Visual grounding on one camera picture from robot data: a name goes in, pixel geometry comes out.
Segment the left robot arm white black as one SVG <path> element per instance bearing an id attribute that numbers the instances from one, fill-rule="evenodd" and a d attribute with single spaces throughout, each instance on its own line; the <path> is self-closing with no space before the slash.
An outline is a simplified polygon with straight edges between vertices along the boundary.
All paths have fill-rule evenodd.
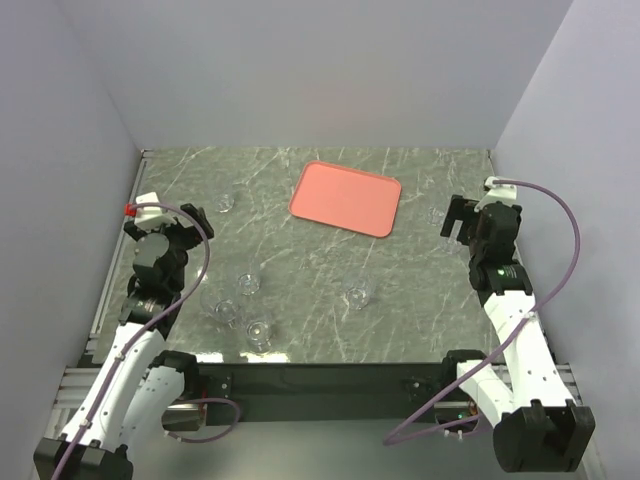
<path id="1" fill-rule="evenodd" d="M 152 194 L 125 214 L 123 230 L 136 245 L 115 336 L 74 416 L 36 447 L 42 479 L 131 478 L 135 441 L 160 426 L 173 401 L 191 401 L 201 389 L 196 358 L 167 350 L 166 339 L 195 291 L 185 284 L 188 252 L 207 246 L 214 230 L 203 209 L 161 204 Z"/>

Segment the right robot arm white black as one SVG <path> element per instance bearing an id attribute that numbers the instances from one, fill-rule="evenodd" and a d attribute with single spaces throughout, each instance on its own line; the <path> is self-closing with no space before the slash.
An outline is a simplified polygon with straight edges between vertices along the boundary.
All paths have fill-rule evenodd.
<path id="1" fill-rule="evenodd" d="M 493 428 L 501 468 L 514 472 L 574 472 L 595 430 L 587 406 L 577 404 L 554 363 L 536 298 L 515 241 L 522 209 L 502 200 L 482 203 L 452 196 L 441 234 L 461 224 L 457 241 L 468 247 L 469 281 L 500 341 L 510 380 L 495 372 L 492 357 L 454 356 L 440 375 L 443 393 L 468 395 Z"/>

